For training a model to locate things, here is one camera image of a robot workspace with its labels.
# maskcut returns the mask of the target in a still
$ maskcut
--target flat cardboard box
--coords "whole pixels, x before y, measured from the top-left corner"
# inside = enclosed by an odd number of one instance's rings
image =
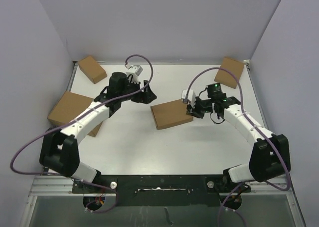
[[[93,57],[88,56],[80,61],[78,61],[80,70],[94,83],[98,83],[107,77],[105,70],[93,59]]]
[[[56,126],[65,125],[80,115],[92,101],[93,98],[66,91],[48,115],[48,120]],[[101,125],[97,125],[88,135],[95,137]]]
[[[241,74],[243,73],[244,66],[245,64],[241,61],[225,57],[220,67],[232,72],[239,80]],[[236,89],[237,87],[237,82],[235,81],[235,79],[223,70],[218,70],[215,76],[215,81],[234,89]]]
[[[186,106],[182,100],[151,106],[156,128],[162,130],[191,122],[193,117],[186,115]]]

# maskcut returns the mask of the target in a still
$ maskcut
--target cardboard box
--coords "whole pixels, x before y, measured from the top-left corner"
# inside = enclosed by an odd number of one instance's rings
[[[162,130],[191,122],[193,117],[186,115],[186,106],[182,100],[151,106],[156,128]]]
[[[94,84],[107,77],[105,70],[91,56],[78,61],[78,65]]]
[[[48,120],[56,126],[65,125],[80,115],[92,101],[93,98],[66,91],[48,115]],[[97,125],[88,135],[95,137],[101,125]]]
[[[241,61],[225,57],[220,67],[232,72],[239,80],[241,74],[243,73],[244,66],[245,64]],[[234,89],[237,87],[237,82],[235,79],[230,74],[222,70],[218,70],[215,76],[215,81]]]

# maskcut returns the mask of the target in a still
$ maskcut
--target white table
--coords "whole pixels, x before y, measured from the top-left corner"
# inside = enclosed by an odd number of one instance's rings
[[[125,72],[123,65],[103,65],[108,77],[114,71]],[[140,81],[148,80],[150,68]],[[207,114],[187,124],[157,130],[150,106],[177,100],[183,89],[201,71],[212,65],[155,65],[150,83],[157,100],[149,105],[127,101],[108,120],[96,137],[87,136],[79,145],[82,162],[106,175],[221,174],[226,168],[247,163],[252,147],[229,123],[214,125]],[[214,82],[217,71],[202,75],[192,89],[198,94]],[[78,68],[71,92],[96,97],[108,85],[109,78],[93,84]],[[261,124],[262,116],[245,68],[240,78],[245,109]],[[239,90],[222,86],[227,96],[239,99]]]

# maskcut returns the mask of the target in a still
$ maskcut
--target bolt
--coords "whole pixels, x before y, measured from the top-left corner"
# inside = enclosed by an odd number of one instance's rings
[[[118,184],[115,181],[112,181],[110,184],[111,189],[115,189]]]
[[[212,181],[207,182],[207,186],[211,189],[214,188],[214,182]]]

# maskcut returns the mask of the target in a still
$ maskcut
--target small cardboard box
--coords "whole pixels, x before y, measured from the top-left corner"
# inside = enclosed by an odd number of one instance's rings
[[[66,91],[48,115],[48,120],[56,126],[69,123],[80,115],[92,101],[93,98]],[[102,123],[97,125],[88,135],[95,137],[101,125]]]
[[[91,56],[78,61],[78,65],[94,84],[107,77],[105,70]]]
[[[241,61],[225,57],[220,67],[233,73],[239,80],[241,74],[243,73],[244,66],[245,64]],[[221,84],[224,84],[234,89],[236,89],[237,87],[237,82],[235,81],[235,79],[223,70],[218,70],[215,76],[215,81],[220,82]]]
[[[151,111],[158,130],[178,126],[193,120],[192,116],[186,115],[186,104],[181,100],[151,106]]]

